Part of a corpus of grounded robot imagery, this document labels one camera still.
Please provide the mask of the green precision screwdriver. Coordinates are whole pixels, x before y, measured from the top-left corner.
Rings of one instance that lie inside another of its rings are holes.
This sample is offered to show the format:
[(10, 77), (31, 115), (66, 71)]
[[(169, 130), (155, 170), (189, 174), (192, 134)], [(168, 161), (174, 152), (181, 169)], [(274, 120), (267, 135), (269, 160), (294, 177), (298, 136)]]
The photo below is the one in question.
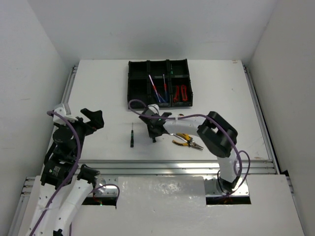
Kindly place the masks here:
[(130, 134), (130, 147), (134, 147), (134, 131), (133, 131), (133, 123), (131, 125), (131, 134)]

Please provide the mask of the red utility knife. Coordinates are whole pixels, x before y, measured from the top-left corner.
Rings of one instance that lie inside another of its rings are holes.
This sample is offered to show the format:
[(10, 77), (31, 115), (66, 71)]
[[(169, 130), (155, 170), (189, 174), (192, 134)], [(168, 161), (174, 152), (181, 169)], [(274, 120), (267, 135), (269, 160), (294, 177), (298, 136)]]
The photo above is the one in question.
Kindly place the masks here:
[(174, 87), (174, 93), (173, 93), (173, 102), (177, 103), (180, 100), (180, 88), (179, 86)]
[(182, 101), (183, 102), (188, 101), (187, 86), (186, 85), (181, 85), (181, 95), (182, 95)]

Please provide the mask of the yellow pliers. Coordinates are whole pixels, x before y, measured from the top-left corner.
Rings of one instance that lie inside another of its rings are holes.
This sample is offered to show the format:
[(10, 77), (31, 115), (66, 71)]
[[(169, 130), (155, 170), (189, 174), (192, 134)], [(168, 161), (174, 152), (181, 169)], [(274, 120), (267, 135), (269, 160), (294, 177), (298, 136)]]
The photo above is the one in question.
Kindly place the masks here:
[(189, 147), (189, 148), (194, 148), (194, 149), (197, 149), (197, 150), (203, 150), (204, 149), (203, 146), (197, 144), (194, 141), (185, 141), (183, 143), (180, 143), (180, 142), (177, 142), (177, 141), (173, 140), (172, 143), (177, 145), (177, 146), (180, 146), (180, 147)]
[(188, 134), (184, 134), (184, 133), (176, 133), (176, 135), (180, 138), (182, 138), (183, 140), (186, 140), (186, 141), (192, 141), (193, 138), (188, 135)]

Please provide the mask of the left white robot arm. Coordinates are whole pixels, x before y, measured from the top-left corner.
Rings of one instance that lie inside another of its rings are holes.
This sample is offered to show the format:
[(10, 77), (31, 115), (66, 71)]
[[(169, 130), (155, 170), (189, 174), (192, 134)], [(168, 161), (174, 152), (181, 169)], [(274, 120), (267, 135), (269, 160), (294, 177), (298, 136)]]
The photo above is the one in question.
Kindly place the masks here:
[(99, 171), (79, 165), (86, 136), (104, 127), (102, 111), (80, 111), (89, 121), (73, 117), (60, 105), (48, 115), (53, 117), (56, 130), (40, 177), (39, 195), (28, 236), (65, 236), (86, 197), (96, 186)]

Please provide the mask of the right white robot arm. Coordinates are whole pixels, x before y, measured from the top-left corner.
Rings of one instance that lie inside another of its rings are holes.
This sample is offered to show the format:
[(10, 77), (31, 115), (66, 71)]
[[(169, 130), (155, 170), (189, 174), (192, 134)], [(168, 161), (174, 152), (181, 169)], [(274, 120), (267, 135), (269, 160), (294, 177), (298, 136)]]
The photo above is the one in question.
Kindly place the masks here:
[(151, 138), (179, 133), (198, 136), (218, 159), (222, 188), (228, 192), (235, 188), (242, 169), (236, 148), (238, 132), (218, 113), (176, 117), (171, 113), (159, 115), (146, 108), (139, 118), (147, 125)]

